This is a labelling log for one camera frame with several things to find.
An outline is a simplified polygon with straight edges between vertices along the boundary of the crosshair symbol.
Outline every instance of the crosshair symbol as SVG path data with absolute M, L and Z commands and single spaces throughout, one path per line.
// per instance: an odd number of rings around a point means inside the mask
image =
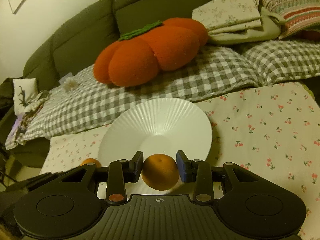
M 157 198 L 155 201 L 157 201 L 158 203 L 162 203 L 164 201 L 163 198 Z

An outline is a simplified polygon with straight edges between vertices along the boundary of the plate center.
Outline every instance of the plate center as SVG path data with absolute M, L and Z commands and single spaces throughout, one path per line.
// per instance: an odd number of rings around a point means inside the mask
M 172 143 L 164 135 L 151 135 L 140 144 L 139 148 L 145 158 L 157 153 L 170 155 Z

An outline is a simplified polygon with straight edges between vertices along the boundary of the floor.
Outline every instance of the floor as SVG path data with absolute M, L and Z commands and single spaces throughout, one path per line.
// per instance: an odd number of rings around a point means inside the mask
M 41 169 L 39 169 L 39 168 L 31 168 L 31 167 L 22 166 L 20 163 L 18 163 L 15 160 L 15 158 L 13 156 L 10 156 L 9 160 L 6 163 L 6 173 L 10 174 L 10 176 L 12 176 L 17 181 L 22 181 L 25 179 L 35 177 L 35 176 L 39 175 L 40 170 Z M 5 179 L 4 183 L 7 186 L 9 186 L 9 185 L 13 184 L 14 182 L 9 179 Z M 0 184 L 0 191 L 4 191 L 4 190 L 5 190 L 5 187 Z

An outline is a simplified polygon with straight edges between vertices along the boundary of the orange fruit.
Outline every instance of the orange fruit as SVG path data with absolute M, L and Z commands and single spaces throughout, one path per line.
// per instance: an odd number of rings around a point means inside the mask
M 95 163 L 97 168 L 101 168 L 101 163 L 93 158 L 85 159 L 80 166 L 85 165 L 87 163 Z
M 153 154 L 145 159 L 141 176 L 149 187 L 156 190 L 168 190 L 177 184 L 179 170 L 172 157 L 165 154 Z

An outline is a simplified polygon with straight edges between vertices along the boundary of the sofa backrest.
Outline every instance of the sofa backrest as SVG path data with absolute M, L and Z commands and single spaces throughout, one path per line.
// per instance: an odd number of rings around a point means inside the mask
M 26 62 L 23 76 L 37 78 L 39 90 L 58 86 L 67 73 L 93 64 L 121 33 L 172 17 L 192 16 L 210 0 L 100 0 L 66 21 Z

